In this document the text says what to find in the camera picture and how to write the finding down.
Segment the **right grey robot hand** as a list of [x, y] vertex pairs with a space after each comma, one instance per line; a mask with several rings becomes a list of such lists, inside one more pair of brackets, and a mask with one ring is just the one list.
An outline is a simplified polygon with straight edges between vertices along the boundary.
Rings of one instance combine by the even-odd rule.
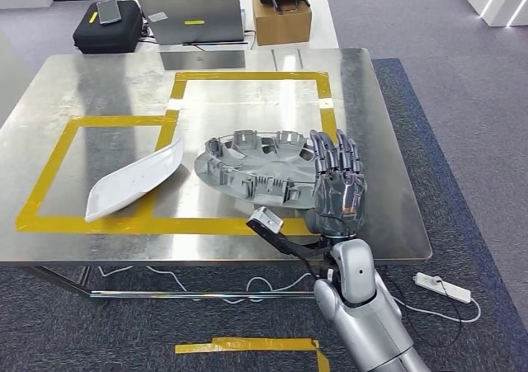
[[353, 238], [362, 226], [367, 183], [356, 142], [340, 129], [335, 144], [328, 134], [312, 129], [314, 207], [304, 221], [308, 230], [329, 238]]

